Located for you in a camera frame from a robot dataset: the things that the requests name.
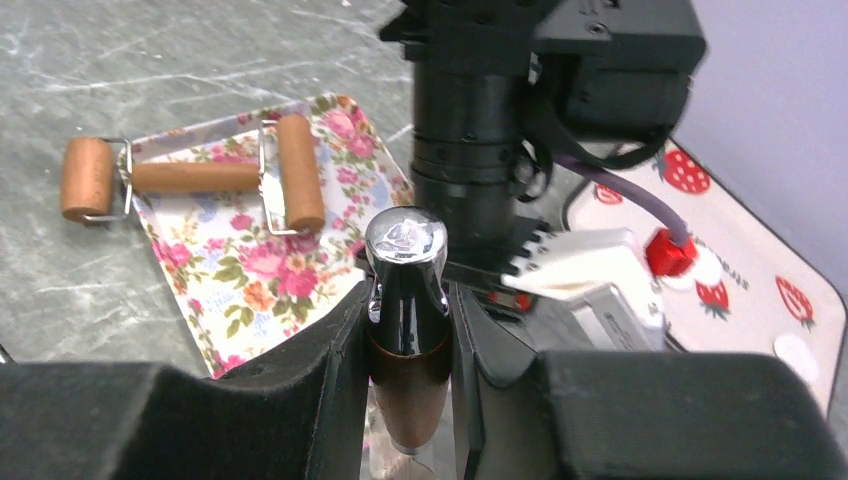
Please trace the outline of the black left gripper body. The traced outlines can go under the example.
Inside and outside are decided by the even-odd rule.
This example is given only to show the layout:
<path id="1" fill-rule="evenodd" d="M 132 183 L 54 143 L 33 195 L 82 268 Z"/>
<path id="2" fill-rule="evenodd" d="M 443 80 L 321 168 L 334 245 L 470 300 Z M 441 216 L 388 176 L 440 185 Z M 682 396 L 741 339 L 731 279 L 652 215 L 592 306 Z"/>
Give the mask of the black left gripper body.
<path id="1" fill-rule="evenodd" d="M 520 318 L 533 311 L 538 296 L 506 286 L 501 277 L 519 276 L 515 263 L 529 259 L 532 250 L 553 233 L 553 227 L 541 219 L 518 217 L 511 236 L 500 246 L 449 253 L 443 279 L 466 285 L 493 315 Z"/>

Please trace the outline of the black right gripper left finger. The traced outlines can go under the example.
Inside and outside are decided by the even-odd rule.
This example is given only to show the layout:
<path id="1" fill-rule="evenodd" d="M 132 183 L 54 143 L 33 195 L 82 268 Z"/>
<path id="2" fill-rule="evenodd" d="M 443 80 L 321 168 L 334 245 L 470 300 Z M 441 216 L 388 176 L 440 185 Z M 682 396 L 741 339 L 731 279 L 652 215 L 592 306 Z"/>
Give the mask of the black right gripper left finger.
<path id="1" fill-rule="evenodd" d="M 355 479 L 365 406 L 356 285 L 325 317 L 219 379 L 161 363 L 1 369 L 5 479 Z"/>

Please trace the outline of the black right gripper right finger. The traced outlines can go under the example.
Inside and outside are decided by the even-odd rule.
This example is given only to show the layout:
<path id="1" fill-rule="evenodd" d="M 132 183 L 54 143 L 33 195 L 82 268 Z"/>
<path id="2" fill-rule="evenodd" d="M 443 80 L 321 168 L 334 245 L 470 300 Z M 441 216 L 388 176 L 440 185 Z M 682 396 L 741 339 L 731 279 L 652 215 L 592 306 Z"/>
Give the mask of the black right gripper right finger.
<path id="1" fill-rule="evenodd" d="M 760 354 L 535 349 L 448 294 L 461 479 L 841 479 L 806 385 Z"/>

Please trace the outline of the wooden handled dough scraper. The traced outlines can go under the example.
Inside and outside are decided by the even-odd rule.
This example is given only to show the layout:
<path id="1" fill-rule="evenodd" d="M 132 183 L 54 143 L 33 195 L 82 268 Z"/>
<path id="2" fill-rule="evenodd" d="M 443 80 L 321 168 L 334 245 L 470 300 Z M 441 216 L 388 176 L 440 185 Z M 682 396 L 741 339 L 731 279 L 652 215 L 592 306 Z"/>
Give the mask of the wooden handled dough scraper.
<path id="1" fill-rule="evenodd" d="M 372 436 L 376 479 L 431 479 L 415 461 L 433 438 L 451 372 L 452 323 L 441 284 L 444 224 L 418 207 L 392 207 L 366 230 L 373 271 L 366 325 L 369 373 L 383 437 Z"/>

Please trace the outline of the floral print tray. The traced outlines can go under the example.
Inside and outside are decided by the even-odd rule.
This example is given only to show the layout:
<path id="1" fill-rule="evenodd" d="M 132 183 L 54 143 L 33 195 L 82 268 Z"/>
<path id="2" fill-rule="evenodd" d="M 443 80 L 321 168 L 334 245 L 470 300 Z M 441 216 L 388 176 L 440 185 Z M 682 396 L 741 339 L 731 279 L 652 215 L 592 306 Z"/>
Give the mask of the floral print tray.
<path id="1" fill-rule="evenodd" d="M 299 114 L 312 125 L 326 224 L 315 236 L 275 236 L 260 196 L 138 193 L 133 204 L 213 377 L 276 347 L 326 315 L 363 276 L 354 257 L 381 210 L 412 191 L 357 102 L 326 93 L 137 139 L 146 162 L 254 164 L 276 136 L 262 121 Z"/>

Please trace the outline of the wooden rolling pin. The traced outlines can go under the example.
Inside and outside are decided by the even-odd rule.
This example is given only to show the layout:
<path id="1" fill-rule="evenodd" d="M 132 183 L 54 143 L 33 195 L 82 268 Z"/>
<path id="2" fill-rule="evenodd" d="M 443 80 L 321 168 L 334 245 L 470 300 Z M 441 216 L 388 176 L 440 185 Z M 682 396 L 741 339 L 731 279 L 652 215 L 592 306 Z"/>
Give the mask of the wooden rolling pin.
<path id="1" fill-rule="evenodd" d="M 128 139 L 76 137 L 64 151 L 60 212 L 72 222 L 106 223 L 129 215 L 137 190 L 257 191 L 271 234 L 317 234 L 325 225 L 325 205 L 313 140 L 310 121 L 294 114 L 260 121 L 252 163 L 136 164 Z"/>

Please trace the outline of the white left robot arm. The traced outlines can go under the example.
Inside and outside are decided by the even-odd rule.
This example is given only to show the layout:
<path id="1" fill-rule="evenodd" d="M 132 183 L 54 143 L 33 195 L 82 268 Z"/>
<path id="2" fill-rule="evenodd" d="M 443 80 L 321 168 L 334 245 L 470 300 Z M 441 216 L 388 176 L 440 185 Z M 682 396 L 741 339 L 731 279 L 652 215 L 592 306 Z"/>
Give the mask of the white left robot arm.
<path id="1" fill-rule="evenodd" d="M 624 170 L 657 154 L 707 49 L 689 1 L 407 1 L 378 36 L 413 65 L 410 181 L 447 226 L 446 278 L 510 316 L 536 298 L 501 276 L 550 231 L 516 205 L 562 156 Z"/>

